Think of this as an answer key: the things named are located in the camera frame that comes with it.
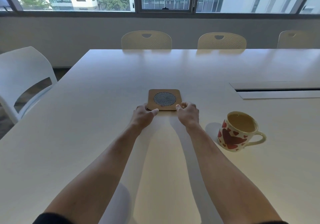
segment person's right arm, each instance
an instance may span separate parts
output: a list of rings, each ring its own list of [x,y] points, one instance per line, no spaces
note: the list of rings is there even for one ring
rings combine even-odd
[[[267,198],[220,151],[199,125],[199,110],[190,102],[177,105],[180,122],[186,127],[210,198],[224,224],[254,224],[281,221]]]

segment forearm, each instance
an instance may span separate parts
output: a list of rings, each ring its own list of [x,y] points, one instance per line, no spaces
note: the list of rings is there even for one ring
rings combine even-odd
[[[196,124],[187,127],[206,189],[225,224],[281,220],[262,192]]]
[[[128,126],[58,194],[45,212],[60,214],[74,224],[98,223],[118,186],[140,132],[134,125]]]

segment hand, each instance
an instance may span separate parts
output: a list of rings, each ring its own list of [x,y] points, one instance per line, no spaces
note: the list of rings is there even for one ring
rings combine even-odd
[[[183,102],[176,105],[178,119],[186,127],[191,127],[199,124],[199,109],[197,106],[191,102]]]
[[[151,124],[153,118],[158,114],[159,109],[147,111],[147,103],[139,105],[133,112],[130,125],[138,127],[138,130],[143,130]]]

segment person's left hand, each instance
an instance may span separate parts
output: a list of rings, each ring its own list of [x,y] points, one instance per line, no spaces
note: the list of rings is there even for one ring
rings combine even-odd
[[[146,128],[151,124],[153,118],[158,114],[159,109],[147,111],[147,103],[139,105],[133,112],[130,125],[138,127],[139,130]]]

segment person's left arm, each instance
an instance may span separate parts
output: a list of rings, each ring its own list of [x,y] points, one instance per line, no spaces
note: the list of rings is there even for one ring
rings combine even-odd
[[[127,128],[50,203],[44,213],[59,214],[73,224],[97,224],[127,164],[134,142],[159,112],[138,106]]]

